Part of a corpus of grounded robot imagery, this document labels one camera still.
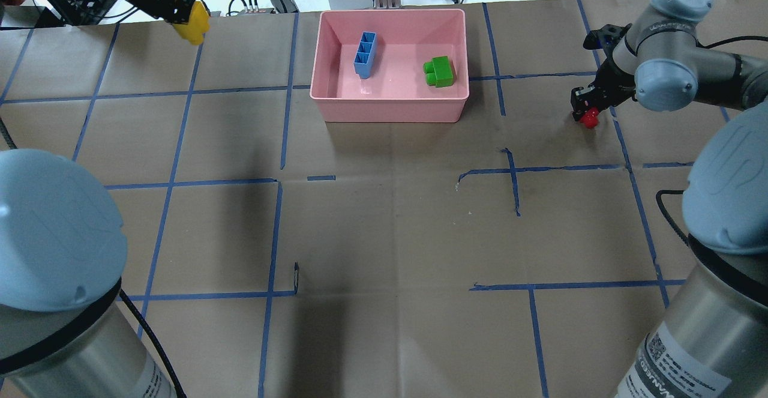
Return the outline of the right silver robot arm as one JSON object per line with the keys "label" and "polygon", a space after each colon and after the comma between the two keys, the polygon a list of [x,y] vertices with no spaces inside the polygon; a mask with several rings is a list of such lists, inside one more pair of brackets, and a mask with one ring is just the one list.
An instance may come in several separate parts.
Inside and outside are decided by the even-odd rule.
{"label": "right silver robot arm", "polygon": [[754,397],[766,388],[766,61],[705,47],[712,0],[650,0],[628,26],[590,31],[605,59],[571,91],[574,121],[633,99],[655,112],[693,102],[740,111],[707,141],[681,191],[695,265],[611,397]]}

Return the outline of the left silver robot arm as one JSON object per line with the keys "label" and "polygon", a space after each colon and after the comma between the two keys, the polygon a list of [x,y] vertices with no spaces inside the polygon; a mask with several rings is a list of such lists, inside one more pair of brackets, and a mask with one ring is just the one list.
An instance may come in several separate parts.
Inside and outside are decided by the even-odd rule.
{"label": "left silver robot arm", "polygon": [[184,397],[123,291],[112,196],[73,160],[2,134],[2,378],[27,397]]}

